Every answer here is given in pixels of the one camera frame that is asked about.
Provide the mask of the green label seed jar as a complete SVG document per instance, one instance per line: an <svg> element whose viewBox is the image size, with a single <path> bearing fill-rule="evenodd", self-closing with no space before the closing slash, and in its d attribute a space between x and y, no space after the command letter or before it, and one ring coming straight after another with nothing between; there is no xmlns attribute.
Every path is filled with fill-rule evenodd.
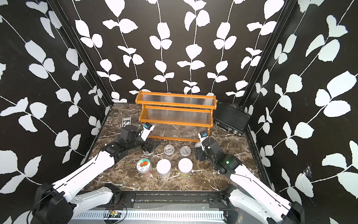
<svg viewBox="0 0 358 224"><path fill-rule="evenodd" d="M192 173L193 162L188 158L183 158L178 163L178 169L182 177L189 177Z"/></svg>

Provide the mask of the red tomato seed jar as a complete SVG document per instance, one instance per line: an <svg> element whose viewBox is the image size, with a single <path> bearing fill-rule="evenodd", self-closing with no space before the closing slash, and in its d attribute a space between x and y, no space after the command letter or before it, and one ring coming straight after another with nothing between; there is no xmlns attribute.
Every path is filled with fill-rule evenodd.
<svg viewBox="0 0 358 224"><path fill-rule="evenodd" d="M149 159L141 159L136 165L137 171L143 176L149 176L152 174L152 163Z"/></svg>

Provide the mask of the white label seed jar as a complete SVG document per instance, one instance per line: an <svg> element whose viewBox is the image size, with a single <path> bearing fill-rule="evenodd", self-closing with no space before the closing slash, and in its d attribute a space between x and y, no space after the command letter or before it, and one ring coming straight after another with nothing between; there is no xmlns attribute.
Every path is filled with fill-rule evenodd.
<svg viewBox="0 0 358 224"><path fill-rule="evenodd" d="M156 169L162 179L168 179L171 175L171 162L168 159L162 159L158 161Z"/></svg>

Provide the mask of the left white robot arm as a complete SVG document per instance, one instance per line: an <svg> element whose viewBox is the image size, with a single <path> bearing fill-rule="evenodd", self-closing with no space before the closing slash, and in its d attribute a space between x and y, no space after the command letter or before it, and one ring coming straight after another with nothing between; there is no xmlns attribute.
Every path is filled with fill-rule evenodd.
<svg viewBox="0 0 358 224"><path fill-rule="evenodd" d="M148 137L155 126L146 122L139 131L136 126L127 125L121 129L119 138L105 145L91 160L73 173L52 184L44 183L35 195L34 206L28 213L40 224L67 224L76 215L97 206L122 203L121 190L107 184L98 190L85 194L79 192L99 174L113 167L131 150L141 148L152 152L157 143Z"/></svg>

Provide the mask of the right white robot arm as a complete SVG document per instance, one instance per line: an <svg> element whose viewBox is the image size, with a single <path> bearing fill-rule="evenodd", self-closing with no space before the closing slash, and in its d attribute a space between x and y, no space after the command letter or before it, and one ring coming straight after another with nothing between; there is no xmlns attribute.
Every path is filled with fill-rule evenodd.
<svg viewBox="0 0 358 224"><path fill-rule="evenodd" d="M226 154L207 131L198 134L201 147L194 150L195 158L208 161L219 174L233 185L227 187L224 199L230 205L244 210L262 224L303 224L304 208L298 202L289 202L251 173L237 157Z"/></svg>

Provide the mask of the orange wooden glass shelf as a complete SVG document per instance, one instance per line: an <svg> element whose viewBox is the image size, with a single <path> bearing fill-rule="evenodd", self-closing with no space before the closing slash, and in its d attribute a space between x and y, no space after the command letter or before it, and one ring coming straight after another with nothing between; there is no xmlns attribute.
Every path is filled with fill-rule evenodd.
<svg viewBox="0 0 358 224"><path fill-rule="evenodd" d="M216 96L140 91L135 99L142 105L139 121L165 125L205 127L205 137L213 127Z"/></svg>

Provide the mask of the black hard case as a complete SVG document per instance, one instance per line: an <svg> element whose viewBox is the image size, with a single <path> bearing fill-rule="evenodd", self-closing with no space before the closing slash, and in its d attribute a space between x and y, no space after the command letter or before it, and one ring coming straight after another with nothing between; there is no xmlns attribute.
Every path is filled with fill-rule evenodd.
<svg viewBox="0 0 358 224"><path fill-rule="evenodd" d="M218 101L216 109L213 111L213 122L216 126L235 135L244 134L250 115L232 106Z"/></svg>

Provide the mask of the small green circuit board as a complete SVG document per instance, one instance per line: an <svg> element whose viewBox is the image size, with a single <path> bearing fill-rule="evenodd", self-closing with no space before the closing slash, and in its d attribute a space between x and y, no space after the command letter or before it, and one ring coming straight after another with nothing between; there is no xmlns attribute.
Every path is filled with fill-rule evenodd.
<svg viewBox="0 0 358 224"><path fill-rule="evenodd" d="M120 212L120 211L109 211L108 219L109 218L120 218L121 215L122 215L122 212Z"/></svg>

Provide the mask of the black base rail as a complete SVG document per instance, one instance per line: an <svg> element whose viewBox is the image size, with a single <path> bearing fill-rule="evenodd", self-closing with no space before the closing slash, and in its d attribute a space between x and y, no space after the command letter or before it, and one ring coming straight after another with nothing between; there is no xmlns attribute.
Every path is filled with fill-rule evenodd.
<svg viewBox="0 0 358 224"><path fill-rule="evenodd" d="M128 208L150 203L207 204L210 208L232 209L234 206L220 191L122 191L122 203Z"/></svg>

